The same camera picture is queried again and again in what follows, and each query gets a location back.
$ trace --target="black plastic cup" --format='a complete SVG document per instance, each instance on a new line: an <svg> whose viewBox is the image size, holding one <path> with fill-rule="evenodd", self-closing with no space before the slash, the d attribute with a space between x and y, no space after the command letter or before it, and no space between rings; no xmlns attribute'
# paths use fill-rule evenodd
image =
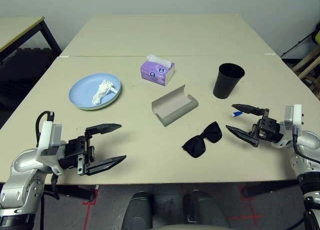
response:
<svg viewBox="0 0 320 230"><path fill-rule="evenodd" d="M219 67L213 94L218 99L226 99L236 86L237 82L245 75L242 67L233 63L224 63Z"/></svg>

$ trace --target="table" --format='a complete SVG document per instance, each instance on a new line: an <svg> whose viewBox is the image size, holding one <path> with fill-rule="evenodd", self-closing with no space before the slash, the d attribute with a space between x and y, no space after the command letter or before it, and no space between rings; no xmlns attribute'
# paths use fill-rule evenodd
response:
<svg viewBox="0 0 320 230"><path fill-rule="evenodd" d="M320 103L311 91L276 55L221 54L211 56L170 56L176 72L167 86L141 78L137 57L58 57L11 118L0 130L0 182L10 175L13 159L36 145L35 121L45 110L54 111L62 124L62 139L84 134L85 128L101 123L117 123L122 128L95 135L97 160L127 155L114 168L92 176L78 176L75 169L59 177L59 184L144 184L247 182L294 179L289 165L291 152L262 142L258 148L233 136L225 125L249 131L259 119L255 115L230 117L231 104L270 108L270 117L283 121L285 105L302 104L304 129L320 134ZM213 95L219 65L232 62L243 67L245 76L227 99ZM94 73L115 74L123 89L106 108L85 111L68 100L71 86ZM186 84L199 106L164 127L151 109L151 102ZM206 152L189 156L181 146L217 121L223 137L217 143L205 140Z"/></svg>
<svg viewBox="0 0 320 230"><path fill-rule="evenodd" d="M41 31L53 53L60 55L61 49L47 27L44 16L0 17L0 61L38 31Z"/></svg>
<svg viewBox="0 0 320 230"><path fill-rule="evenodd" d="M93 17L62 56L202 56L275 52L239 14Z"/></svg>

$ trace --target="plate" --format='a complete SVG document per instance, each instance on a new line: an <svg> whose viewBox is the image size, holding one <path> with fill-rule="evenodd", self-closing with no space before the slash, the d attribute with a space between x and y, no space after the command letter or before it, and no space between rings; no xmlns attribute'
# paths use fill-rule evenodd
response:
<svg viewBox="0 0 320 230"><path fill-rule="evenodd" d="M100 104L93 105L93 96L97 93L99 85L104 79L113 83L113 87L117 90L117 93L110 91L101 99ZM119 96L120 91L121 83L115 75L110 73L96 73L77 81L69 91L69 100L79 109L96 110L111 104Z"/></svg>

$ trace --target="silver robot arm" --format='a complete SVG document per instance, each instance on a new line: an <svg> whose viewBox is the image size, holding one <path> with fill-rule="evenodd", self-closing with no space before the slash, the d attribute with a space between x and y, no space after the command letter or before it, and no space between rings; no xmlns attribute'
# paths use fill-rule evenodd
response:
<svg viewBox="0 0 320 230"><path fill-rule="evenodd" d="M47 121L39 122L47 114ZM61 140L62 125L53 124L54 113L45 111L36 121L37 148L28 149L19 154L11 165L11 175L0 193L0 230L30 230L41 197L44 193L47 174L53 174L57 183L58 176L65 169L77 168L78 175L93 175L106 171L119 164L126 156L112 157L94 162L94 147L90 139L94 134L105 134L121 127L119 124L101 124L88 127L84 136L70 140Z"/></svg>
<svg viewBox="0 0 320 230"><path fill-rule="evenodd" d="M259 141L271 142L275 148L289 148L292 151L290 164L297 177L304 198L304 224L306 230L320 228L320 138L311 131L303 131L302 105L285 107L284 121L277 123L269 118L269 109L250 105L232 105L247 114L262 116L252 126L251 132L228 126L226 128L237 138L258 147Z"/></svg>

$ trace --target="white tissue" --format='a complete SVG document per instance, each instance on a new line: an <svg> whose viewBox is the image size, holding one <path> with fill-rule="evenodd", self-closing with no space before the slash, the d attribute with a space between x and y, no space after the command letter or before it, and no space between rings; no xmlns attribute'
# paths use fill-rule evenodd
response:
<svg viewBox="0 0 320 230"><path fill-rule="evenodd" d="M157 56L152 55L152 54L148 54L146 56L146 60L149 61L149 62L156 63L156 64L161 64L162 66L164 66L164 67L166 67L168 69L171 68L171 62L170 61L162 59L162 58L157 57Z"/></svg>
<svg viewBox="0 0 320 230"><path fill-rule="evenodd" d="M101 99L107 95L109 92L114 92L115 94L118 93L118 91L113 87L113 83L111 81L108 81L107 79L104 79L102 83L99 85L98 91L92 98L92 104L98 105L101 103Z"/></svg>

